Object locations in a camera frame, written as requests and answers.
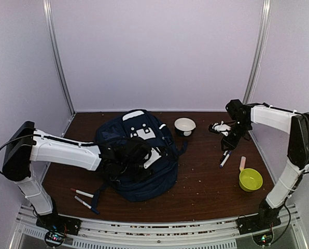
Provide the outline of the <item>purple capped white marker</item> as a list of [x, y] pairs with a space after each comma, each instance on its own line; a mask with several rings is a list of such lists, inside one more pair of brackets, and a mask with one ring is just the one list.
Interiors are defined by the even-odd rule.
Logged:
[[225, 165], [225, 163], [226, 163], [227, 160], [229, 159], [229, 157], [230, 157], [232, 151], [226, 151], [225, 153], [228, 153], [228, 154], [226, 155], [226, 158], [224, 159], [224, 161], [220, 163], [220, 165], [219, 165], [220, 168], [223, 168], [223, 166]]

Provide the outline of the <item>navy blue student backpack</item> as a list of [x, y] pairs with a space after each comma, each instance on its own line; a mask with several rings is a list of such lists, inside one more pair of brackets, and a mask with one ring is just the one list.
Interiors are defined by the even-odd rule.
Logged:
[[129, 202], [155, 198], [177, 181], [178, 160], [188, 143], [178, 149], [167, 125], [145, 109], [135, 109], [101, 125], [94, 137], [101, 162], [97, 169], [103, 184], [95, 191], [91, 207], [111, 187]]

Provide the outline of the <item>black capped white marker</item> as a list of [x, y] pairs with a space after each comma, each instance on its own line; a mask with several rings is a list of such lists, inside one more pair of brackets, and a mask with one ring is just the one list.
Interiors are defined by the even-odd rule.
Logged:
[[224, 153], [224, 154], [222, 155], [222, 157], [220, 158], [220, 163], [224, 161], [224, 159], [226, 158], [226, 155], [227, 155], [227, 154], [228, 154], [228, 153]]

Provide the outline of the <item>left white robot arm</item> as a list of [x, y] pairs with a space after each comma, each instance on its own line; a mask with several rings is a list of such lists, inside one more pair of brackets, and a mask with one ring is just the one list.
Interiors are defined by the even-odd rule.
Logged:
[[53, 199], [39, 183], [31, 167], [33, 161], [53, 162], [97, 171], [108, 166], [115, 173], [129, 167], [146, 170], [161, 157], [157, 147], [134, 134], [106, 141], [81, 142], [48, 134], [26, 121], [0, 147], [0, 174], [14, 182], [51, 230], [63, 226]]

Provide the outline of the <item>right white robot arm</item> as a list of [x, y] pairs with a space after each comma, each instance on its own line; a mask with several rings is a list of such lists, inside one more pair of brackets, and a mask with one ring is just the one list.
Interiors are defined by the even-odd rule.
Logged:
[[[249, 205], [258, 206], [259, 202], [273, 189], [274, 184], [282, 174], [287, 161], [289, 135], [275, 128], [262, 124], [253, 124], [252, 130], [246, 137], [250, 142], [241, 139], [237, 149], [233, 153], [232, 165], [236, 165], [241, 156], [247, 157], [247, 167], [257, 169], [263, 177], [263, 186], [251, 197], [257, 200], [249, 200]], [[309, 215], [309, 174], [306, 175], [297, 191], [288, 201], [295, 204], [300, 215]]]

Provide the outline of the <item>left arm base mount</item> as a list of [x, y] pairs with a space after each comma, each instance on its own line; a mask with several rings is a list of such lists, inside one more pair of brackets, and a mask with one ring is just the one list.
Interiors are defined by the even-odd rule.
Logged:
[[68, 235], [76, 236], [79, 233], [81, 220], [65, 217], [53, 212], [48, 215], [39, 215], [34, 209], [33, 214], [37, 218], [36, 226], [45, 228], [44, 242], [49, 248], [61, 246]]

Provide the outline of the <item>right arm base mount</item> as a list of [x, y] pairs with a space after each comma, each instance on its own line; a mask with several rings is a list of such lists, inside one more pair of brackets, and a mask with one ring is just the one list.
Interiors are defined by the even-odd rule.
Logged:
[[283, 206], [271, 208], [265, 200], [261, 201], [257, 214], [242, 215], [236, 220], [240, 235], [252, 233], [258, 246], [270, 246], [275, 241], [273, 228], [281, 224], [278, 215]]

